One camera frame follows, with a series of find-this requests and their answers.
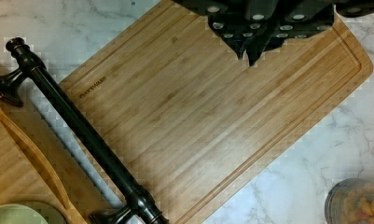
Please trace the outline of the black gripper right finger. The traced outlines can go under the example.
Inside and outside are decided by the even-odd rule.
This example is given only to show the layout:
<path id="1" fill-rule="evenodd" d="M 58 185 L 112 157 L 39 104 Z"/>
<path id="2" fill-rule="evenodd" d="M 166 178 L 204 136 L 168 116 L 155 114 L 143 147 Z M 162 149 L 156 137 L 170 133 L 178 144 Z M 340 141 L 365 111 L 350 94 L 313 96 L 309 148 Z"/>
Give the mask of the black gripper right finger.
<path id="1" fill-rule="evenodd" d="M 290 21 L 270 21 L 261 34 L 256 34 L 246 49 L 249 65 L 253 66 L 263 52 L 280 48 L 286 39 L 309 38 L 328 30 L 334 23 L 332 13 L 320 12 L 309 20 L 300 17 L 298 14 Z"/>

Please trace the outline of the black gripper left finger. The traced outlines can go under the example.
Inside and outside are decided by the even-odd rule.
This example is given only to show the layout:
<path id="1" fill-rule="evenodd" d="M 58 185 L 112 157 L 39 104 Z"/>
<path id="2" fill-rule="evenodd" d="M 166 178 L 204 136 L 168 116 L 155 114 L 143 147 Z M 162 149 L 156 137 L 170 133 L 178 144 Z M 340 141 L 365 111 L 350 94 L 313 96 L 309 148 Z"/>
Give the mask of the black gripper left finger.
<path id="1" fill-rule="evenodd" d="M 219 14 L 208 17 L 208 25 L 241 59 L 258 34 L 260 23 L 249 21 L 236 14 Z"/>

